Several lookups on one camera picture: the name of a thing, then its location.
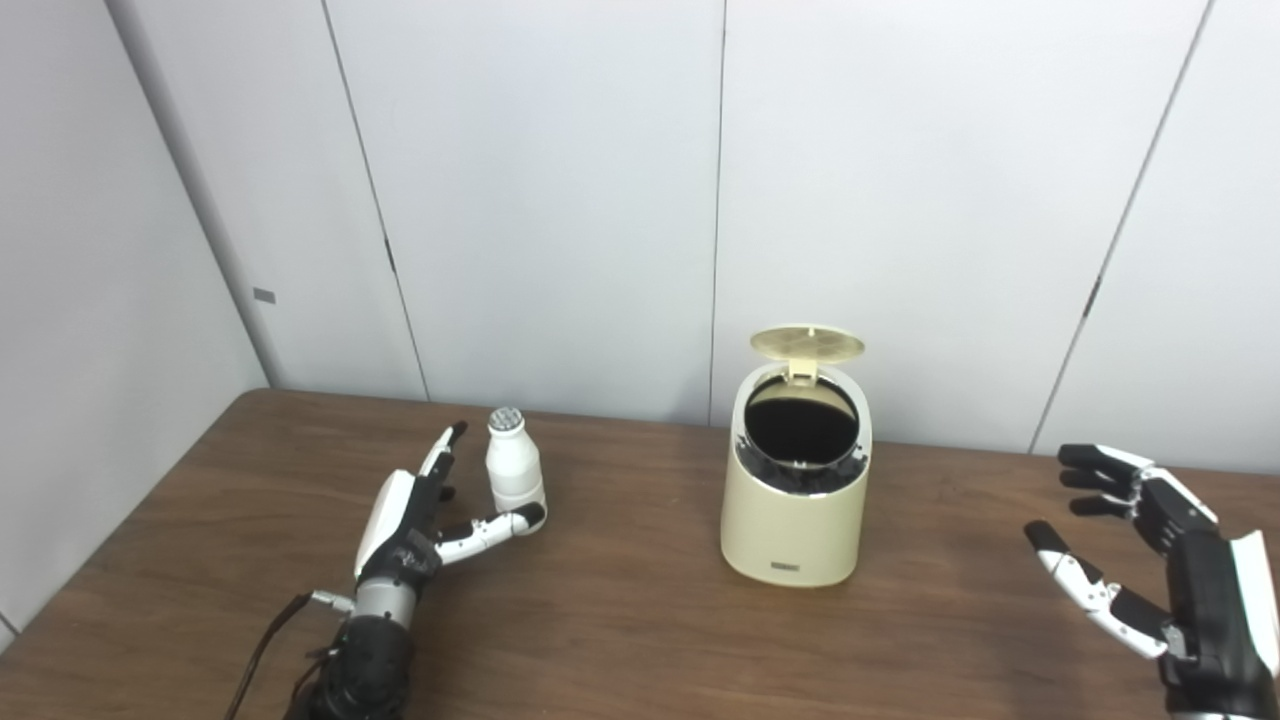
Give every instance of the open lid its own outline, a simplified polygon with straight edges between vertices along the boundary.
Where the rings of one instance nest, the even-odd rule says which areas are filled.
[[[818,382],[818,364],[852,360],[867,350],[863,341],[828,325],[778,325],[751,336],[751,347],[788,365],[790,380],[812,386]]]

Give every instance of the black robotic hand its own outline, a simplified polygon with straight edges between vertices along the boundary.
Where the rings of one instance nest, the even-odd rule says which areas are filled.
[[[1217,516],[1155,461],[1100,445],[1064,445],[1064,486],[1100,495],[1073,500],[1076,515],[1114,515],[1166,561],[1171,611],[1071,553],[1046,521],[1027,537],[1053,579],[1103,630],[1157,660],[1165,707],[1179,720],[1280,720],[1280,624],[1262,533],[1235,541]]]

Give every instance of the robotic hand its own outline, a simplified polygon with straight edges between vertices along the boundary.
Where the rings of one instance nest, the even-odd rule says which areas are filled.
[[[320,671],[317,679],[303,684],[305,675],[294,687],[285,717],[399,719],[413,653],[410,621],[428,582],[442,566],[524,534],[547,516],[543,505],[530,502],[434,530],[439,503],[453,497],[445,479],[453,466],[453,442],[465,430],[466,423],[452,425],[431,447],[417,474],[396,470],[383,483],[356,553],[355,602],[319,591],[300,596],[349,615],[333,646],[321,651],[312,667]]]
[[[1217,516],[1152,460],[1097,445],[1064,445],[1064,486],[1101,495],[1073,500],[1075,515],[1115,515],[1166,561],[1171,612],[1073,555],[1037,520],[1027,538],[1085,616],[1156,660],[1165,708],[1176,720],[1280,720],[1280,624],[1262,533],[1226,541]]]

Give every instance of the trash can lid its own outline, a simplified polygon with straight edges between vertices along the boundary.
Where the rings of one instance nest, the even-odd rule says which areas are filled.
[[[867,350],[863,341],[828,325],[778,325],[751,336],[751,347],[773,360],[835,364]]]

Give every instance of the white wall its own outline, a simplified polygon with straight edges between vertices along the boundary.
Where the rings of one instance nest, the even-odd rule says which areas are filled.
[[[109,5],[273,383],[425,398],[323,5]]]
[[[1215,3],[1036,446],[1280,473],[1280,5]]]
[[[713,419],[846,327],[890,441],[1025,451],[1203,0],[730,0]]]
[[[707,420],[722,10],[330,1],[434,400]]]
[[[0,612],[20,628],[264,377],[106,9],[0,4]]]

